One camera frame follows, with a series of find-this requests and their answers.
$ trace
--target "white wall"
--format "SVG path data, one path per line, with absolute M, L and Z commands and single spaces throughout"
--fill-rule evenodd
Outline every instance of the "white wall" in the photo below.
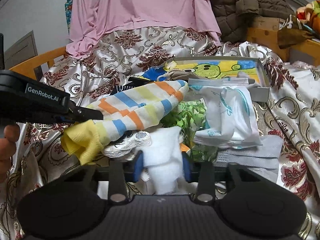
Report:
M 0 9 L 4 51 L 34 32 L 38 54 L 68 44 L 64 4 L 67 0 L 8 0 Z
M 296 3 L 293 0 L 286 0 L 287 3 L 290 5 L 291 9 L 296 12 L 298 8 L 302 7 L 303 5 Z

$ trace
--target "pink garment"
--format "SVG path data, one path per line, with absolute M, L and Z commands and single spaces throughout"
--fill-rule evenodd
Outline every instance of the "pink garment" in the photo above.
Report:
M 148 26 L 181 26 L 221 35 L 209 0 L 73 0 L 67 52 L 85 58 L 105 33 Z

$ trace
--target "white plastic bag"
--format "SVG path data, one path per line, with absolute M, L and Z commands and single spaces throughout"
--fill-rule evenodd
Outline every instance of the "white plastic bag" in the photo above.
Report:
M 248 78 L 189 79 L 189 87 L 206 105 L 206 129 L 197 131 L 195 143 L 241 149 L 261 145 Z

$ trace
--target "finger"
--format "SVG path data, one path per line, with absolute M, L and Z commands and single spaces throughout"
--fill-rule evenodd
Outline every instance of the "finger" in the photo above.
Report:
M 11 168 L 11 160 L 5 159 L 3 161 L 0 161 L 0 173 L 6 173 Z
M 0 161 L 10 158 L 16 150 L 16 143 L 9 142 L 6 138 L 0 139 Z
M 7 173 L 0 173 L 0 183 L 4 182 L 7 179 Z
M 20 127 L 17 124 L 10 124 L 4 128 L 4 137 L 10 142 L 17 142 L 20 137 Z

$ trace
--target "brown puffer jacket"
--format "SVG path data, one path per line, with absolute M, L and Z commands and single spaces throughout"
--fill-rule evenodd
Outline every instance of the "brown puffer jacket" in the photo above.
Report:
M 255 16 L 287 19 L 294 14 L 285 0 L 210 0 L 222 41 L 245 41 Z

